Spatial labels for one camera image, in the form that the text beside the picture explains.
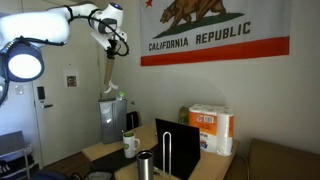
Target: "couch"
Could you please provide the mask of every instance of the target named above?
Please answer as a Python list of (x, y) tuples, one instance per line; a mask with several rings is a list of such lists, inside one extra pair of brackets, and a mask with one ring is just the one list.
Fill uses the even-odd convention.
[(236, 155), (225, 180), (320, 180), (320, 154), (252, 139), (249, 156)]

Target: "light switch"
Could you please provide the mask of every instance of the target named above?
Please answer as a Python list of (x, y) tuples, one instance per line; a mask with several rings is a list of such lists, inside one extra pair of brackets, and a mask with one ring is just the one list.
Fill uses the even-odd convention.
[(24, 94), (24, 90), (23, 90), (23, 86), (22, 85), (16, 86), (15, 90), (16, 90), (16, 95)]

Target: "paper towel package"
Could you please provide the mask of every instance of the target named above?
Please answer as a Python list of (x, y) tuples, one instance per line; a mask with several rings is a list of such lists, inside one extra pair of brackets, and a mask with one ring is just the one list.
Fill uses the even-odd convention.
[(189, 108), (189, 125), (200, 129), (200, 148), (228, 156), (233, 138), (233, 114), (224, 106), (195, 104)]

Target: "laptop screen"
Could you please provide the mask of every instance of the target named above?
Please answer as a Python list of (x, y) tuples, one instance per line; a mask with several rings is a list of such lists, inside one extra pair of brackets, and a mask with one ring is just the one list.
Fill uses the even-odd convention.
[[(156, 118), (158, 144), (152, 148), (154, 166), (162, 169), (163, 133), (171, 133), (171, 168), (172, 175), (180, 179), (188, 179), (200, 159), (199, 128), (178, 124)], [(166, 172), (168, 172), (169, 136), (165, 137)]]

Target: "red stripe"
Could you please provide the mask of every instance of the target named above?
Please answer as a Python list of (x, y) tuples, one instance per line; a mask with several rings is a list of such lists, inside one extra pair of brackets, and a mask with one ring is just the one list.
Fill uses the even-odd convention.
[(248, 59), (289, 54), (290, 37), (213, 47), (196, 51), (141, 57), (141, 66)]

